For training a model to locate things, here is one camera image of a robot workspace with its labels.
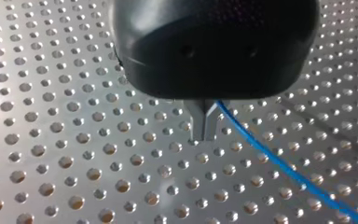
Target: stainless steel plate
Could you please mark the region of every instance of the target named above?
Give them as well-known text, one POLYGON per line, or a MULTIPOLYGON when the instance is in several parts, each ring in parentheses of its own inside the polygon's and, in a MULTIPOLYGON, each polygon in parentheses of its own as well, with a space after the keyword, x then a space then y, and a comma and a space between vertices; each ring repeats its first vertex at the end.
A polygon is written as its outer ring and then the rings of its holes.
MULTIPOLYGON (((107 8, 0 0, 0 223, 351 221, 226 119, 215 142, 189 141, 180 102, 150 98, 123 77, 107 8)), ((297 84, 231 108, 301 174, 358 210, 358 0, 321 8, 297 84)))

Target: blue cable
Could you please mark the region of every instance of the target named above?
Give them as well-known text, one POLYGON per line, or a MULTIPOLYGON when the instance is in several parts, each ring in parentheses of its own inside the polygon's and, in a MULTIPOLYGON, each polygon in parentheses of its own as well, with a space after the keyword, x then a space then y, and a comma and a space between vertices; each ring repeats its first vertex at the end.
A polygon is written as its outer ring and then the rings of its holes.
POLYGON ((255 139, 245 128, 234 118, 234 116, 228 111, 226 106, 221 102, 217 101, 217 105, 222 110, 223 114, 234 124, 235 128, 240 132, 240 134, 245 138, 245 140, 256 149, 262 151, 268 158, 279 165, 281 169, 299 184, 305 184, 307 190, 312 194, 315 194, 320 198, 324 203, 330 206, 333 209, 339 210, 341 213, 348 215, 354 221, 358 222, 358 213, 353 211, 351 207, 347 206, 345 203, 334 201, 330 198, 330 195, 324 192, 322 189, 316 187, 312 182, 310 182, 305 176, 301 175, 297 171, 293 170, 286 162, 281 160, 278 156, 273 154, 268 147, 265 147, 257 139, 255 139))

